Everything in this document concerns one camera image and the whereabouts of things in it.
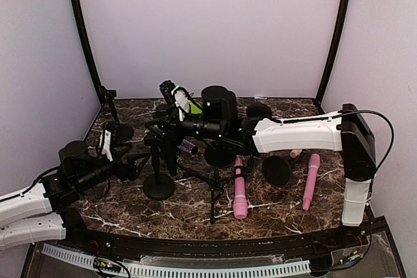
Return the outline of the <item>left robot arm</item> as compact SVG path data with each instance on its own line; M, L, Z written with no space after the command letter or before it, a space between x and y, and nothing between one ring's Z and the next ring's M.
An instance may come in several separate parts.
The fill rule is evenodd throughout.
M124 144L115 155L105 148L102 157L90 155L84 141L60 149L59 166L40 174L29 187L1 197L1 250L65 239L87 249L91 233L71 205L112 176L120 181L137 179L150 155L129 154L130 147Z

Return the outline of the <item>black stand holding beige mic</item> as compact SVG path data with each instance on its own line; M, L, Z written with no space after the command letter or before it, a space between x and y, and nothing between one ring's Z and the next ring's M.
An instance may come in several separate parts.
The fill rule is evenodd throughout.
M213 167L224 168L235 163L236 156L218 143L205 148L205 161Z

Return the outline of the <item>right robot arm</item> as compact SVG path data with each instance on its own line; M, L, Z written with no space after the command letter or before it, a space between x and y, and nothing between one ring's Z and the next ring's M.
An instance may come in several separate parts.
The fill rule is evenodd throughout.
M166 107L160 116L146 122L144 142L165 157L169 173L177 173L176 149L187 137L212 140L214 151L224 156L254 156L280 150L321 149L342 153L345 193L342 226L333 232L333 243L346 248L358 236L368 195L377 172L375 136L363 118L363 111L344 104L340 111L312 117L273 118L269 107L258 117L239 118L237 97L223 86L201 92L202 103L172 81L164 81L160 92Z

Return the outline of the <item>black microphone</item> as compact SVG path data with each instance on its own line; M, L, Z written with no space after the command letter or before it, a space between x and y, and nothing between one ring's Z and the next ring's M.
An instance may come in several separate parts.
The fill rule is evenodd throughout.
M158 119L157 128L163 136L164 147L164 159L171 177L177 175L177 155L176 148L173 141L169 137L170 122L173 118L174 107L168 104L160 104L156 107L154 118Z

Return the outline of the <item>black round-base mic stand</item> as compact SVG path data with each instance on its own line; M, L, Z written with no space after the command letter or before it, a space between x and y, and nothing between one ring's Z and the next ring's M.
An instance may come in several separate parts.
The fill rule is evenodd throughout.
M108 90L105 86L100 87L101 95L104 97L105 102L107 103L113 122L110 122L106 127L106 130L109 130L113 136L113 140L116 143L126 143L133 137L134 129L131 125L123 124L118 116L117 109L114 104L114 99L117 95L116 90Z

